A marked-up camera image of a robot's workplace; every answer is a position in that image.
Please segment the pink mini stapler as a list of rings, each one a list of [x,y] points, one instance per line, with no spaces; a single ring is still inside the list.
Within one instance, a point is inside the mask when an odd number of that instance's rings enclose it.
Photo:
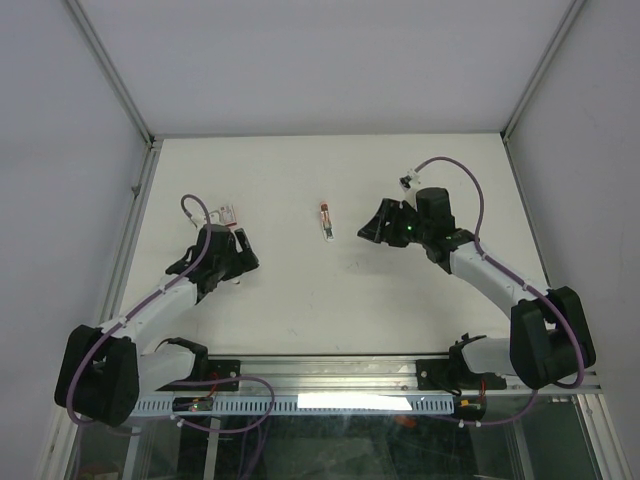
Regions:
[[[333,242],[335,240],[335,235],[333,231],[333,224],[330,217],[329,207],[326,202],[322,202],[320,204],[320,218],[324,239],[327,242]]]

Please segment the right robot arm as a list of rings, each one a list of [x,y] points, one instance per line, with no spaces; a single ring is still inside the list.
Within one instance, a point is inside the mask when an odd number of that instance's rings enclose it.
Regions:
[[[539,390],[581,379],[596,362],[581,299],[569,287],[552,289],[511,271],[488,254],[474,234],[456,226],[446,189],[416,192],[413,202],[382,200],[358,232],[372,243],[420,245],[427,258],[482,293],[509,322],[505,338],[464,336],[449,350],[448,378],[469,387],[482,374],[518,377]]]

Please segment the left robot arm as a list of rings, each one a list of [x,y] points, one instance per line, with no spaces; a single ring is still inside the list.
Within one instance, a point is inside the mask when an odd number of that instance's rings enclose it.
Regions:
[[[169,266],[160,286],[125,315],[69,335],[56,405],[109,427],[123,424],[139,398],[173,383],[198,388],[212,379],[206,346],[169,330],[221,282],[257,269],[246,232],[214,224]]]

